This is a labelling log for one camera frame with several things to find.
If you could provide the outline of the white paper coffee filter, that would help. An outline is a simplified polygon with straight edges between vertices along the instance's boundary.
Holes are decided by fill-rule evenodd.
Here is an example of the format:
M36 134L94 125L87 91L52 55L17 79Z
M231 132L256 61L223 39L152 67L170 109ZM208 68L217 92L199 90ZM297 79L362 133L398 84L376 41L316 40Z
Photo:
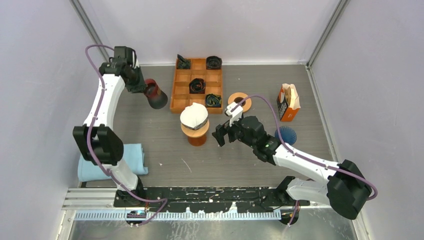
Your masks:
M187 126L194 127L208 120L208 116L209 113L207 108L200 103L194 102L181 112L180 122Z

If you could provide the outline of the orange glass carafe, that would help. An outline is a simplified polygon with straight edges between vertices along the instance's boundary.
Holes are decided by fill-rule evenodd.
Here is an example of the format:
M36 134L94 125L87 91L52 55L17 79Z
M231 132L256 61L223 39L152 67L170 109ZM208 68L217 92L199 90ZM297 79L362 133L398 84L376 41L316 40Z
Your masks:
M206 135L202 135L199 137L188 136L187 140L188 140L188 143L191 144L192 146L199 147L205 144L205 142L207 141L207 136Z

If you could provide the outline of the orange coffee filter box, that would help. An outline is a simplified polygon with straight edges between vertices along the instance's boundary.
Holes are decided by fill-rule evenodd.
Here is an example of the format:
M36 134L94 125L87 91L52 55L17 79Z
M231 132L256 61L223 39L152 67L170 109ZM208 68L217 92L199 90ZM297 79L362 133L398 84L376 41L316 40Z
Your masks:
M300 97L294 84L283 83L276 102L281 122L292 122L301 109Z

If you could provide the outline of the wooden ring dripper stand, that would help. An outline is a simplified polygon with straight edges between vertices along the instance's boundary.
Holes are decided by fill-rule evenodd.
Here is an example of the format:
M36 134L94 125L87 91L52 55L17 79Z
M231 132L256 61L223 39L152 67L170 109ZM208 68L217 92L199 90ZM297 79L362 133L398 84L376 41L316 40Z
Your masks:
M184 126L182 123L180 124L180 127L181 127L182 132L187 137L189 137L189 138L200 138L208 132L209 127L210 127L210 122L207 121L204 126L202 126L201 128L199 128L197 130L189 129L186 126Z

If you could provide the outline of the blue ribbed dripper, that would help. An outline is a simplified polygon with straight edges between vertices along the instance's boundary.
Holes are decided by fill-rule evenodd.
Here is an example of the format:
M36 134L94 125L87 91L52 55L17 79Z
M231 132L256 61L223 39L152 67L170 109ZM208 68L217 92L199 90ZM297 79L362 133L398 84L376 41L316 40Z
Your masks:
M297 134L291 127L280 126L275 130L274 137L280 140L279 135L281 135L281 139L289 145L293 145L297 141Z

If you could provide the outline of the red black carafe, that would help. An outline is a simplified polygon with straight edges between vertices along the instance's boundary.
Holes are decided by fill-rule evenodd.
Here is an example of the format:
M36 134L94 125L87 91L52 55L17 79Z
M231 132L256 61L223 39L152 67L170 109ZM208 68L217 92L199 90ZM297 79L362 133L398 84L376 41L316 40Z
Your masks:
M156 81L152 78L148 78L144 82L146 87L143 93L149 105L156 110L165 107L168 103L168 96L161 90Z

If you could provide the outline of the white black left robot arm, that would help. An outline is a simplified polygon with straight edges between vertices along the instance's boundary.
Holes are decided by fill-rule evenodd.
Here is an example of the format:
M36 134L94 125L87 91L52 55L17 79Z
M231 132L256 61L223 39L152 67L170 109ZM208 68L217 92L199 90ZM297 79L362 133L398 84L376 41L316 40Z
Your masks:
M84 123L72 130L82 158L99 168L116 184L115 199L123 206L141 206L146 192L132 164L144 166L142 145L124 144L114 132L114 117L119 98L126 87L142 79L137 54L127 46L113 47L113 56L97 67L88 60L98 76L97 92Z

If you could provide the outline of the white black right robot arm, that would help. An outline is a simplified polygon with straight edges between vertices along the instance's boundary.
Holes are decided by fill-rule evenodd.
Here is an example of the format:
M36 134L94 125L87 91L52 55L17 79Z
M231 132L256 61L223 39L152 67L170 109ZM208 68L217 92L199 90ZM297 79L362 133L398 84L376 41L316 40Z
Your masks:
M287 176L278 186L277 198L283 205L312 201L331 206L344 218L354 220L367 201L376 197L374 187L358 166L345 159L341 163L315 157L282 143L268 134L255 116L226 121L216 126L212 136L219 146L239 141L252 149L261 161L296 171L310 181Z

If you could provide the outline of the wooden ring holder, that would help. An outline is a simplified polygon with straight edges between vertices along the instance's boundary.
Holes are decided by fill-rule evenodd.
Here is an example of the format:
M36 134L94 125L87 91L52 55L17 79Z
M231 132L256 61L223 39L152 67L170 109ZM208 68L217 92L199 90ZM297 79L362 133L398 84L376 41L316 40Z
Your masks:
M231 94L227 100L227 103L230 105L231 103L240 103L244 98L248 97L246 93L243 92L235 92ZM252 107L252 100L249 98L245 100L241 105L243 109L243 113L246 113Z

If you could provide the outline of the clear grey ribbed dripper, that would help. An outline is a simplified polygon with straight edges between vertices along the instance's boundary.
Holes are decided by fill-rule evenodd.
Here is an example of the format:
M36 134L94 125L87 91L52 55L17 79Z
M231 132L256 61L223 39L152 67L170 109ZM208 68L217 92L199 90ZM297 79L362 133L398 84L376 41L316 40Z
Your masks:
M188 129L188 130L198 131L198 130L200 130L201 128L203 128L204 126L206 126L208 124L209 124L209 120L206 120L206 121L204 121L204 122L202 122L202 123L200 123L200 124L198 124L196 126L188 126L186 124L181 123L181 127L182 128L185 128L185 129Z

